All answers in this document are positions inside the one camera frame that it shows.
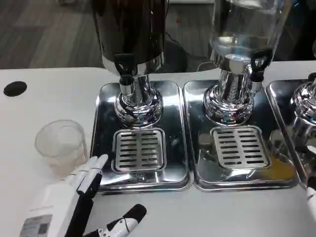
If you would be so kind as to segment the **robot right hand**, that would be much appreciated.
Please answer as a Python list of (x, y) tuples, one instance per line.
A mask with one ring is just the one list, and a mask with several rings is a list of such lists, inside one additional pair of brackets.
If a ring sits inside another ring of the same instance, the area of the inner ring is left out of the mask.
[(306, 196), (307, 196), (306, 199), (307, 199), (308, 205), (315, 208), (316, 207), (316, 188), (313, 186), (307, 186)]

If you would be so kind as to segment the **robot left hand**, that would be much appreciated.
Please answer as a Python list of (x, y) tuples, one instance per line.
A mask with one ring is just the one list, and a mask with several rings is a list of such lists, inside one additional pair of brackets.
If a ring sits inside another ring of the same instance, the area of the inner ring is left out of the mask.
[(120, 218), (85, 233), (108, 155), (92, 157), (63, 180), (46, 186), (30, 205), (21, 237), (126, 237), (143, 220), (147, 209), (134, 205)]

